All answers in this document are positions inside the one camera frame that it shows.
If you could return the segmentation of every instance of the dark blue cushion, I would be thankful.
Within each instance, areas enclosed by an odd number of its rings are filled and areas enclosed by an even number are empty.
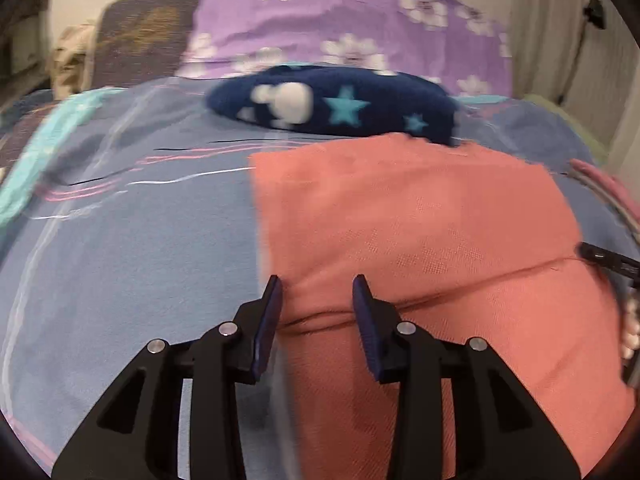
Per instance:
[[[207,105],[223,116],[267,128],[348,137],[406,132],[450,144],[456,102],[420,77],[381,74],[279,65],[229,79],[209,93]]]

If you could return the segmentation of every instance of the metal screw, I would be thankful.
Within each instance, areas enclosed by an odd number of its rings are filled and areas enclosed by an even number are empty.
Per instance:
[[[227,321],[218,327],[218,332],[223,336],[233,335],[238,331],[238,325],[233,321]]]
[[[401,321],[398,323],[398,326],[396,326],[396,330],[402,335],[411,335],[415,333],[415,325],[410,321]]]
[[[162,350],[164,350],[164,341],[162,339],[153,339],[149,341],[146,345],[146,349],[149,350],[152,354],[159,354]]]
[[[469,346],[476,352],[481,352],[482,350],[486,350],[488,344],[481,337],[474,337],[469,341]]]

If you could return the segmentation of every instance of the gold pattern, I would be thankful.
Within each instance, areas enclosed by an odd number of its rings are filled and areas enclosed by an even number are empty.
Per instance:
[[[145,16],[129,16],[120,32],[97,44],[97,49],[123,41],[124,48],[132,54],[144,54],[155,43],[169,41],[180,22],[180,14],[175,7],[156,7]]]

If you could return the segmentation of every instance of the orange garment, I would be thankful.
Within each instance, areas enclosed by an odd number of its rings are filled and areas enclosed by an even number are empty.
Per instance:
[[[253,156],[269,272],[285,285],[287,354],[305,480],[382,480],[397,389],[366,368],[351,281],[435,337],[482,336],[533,394],[586,474],[634,406],[620,380],[609,285],[542,166],[473,143],[403,134]],[[444,402],[445,476],[454,427]]]

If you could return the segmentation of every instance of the purple floral fabric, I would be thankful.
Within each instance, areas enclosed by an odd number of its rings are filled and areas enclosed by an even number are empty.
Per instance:
[[[406,72],[453,95],[511,95],[507,34],[457,0],[200,0],[177,75],[299,62]]]

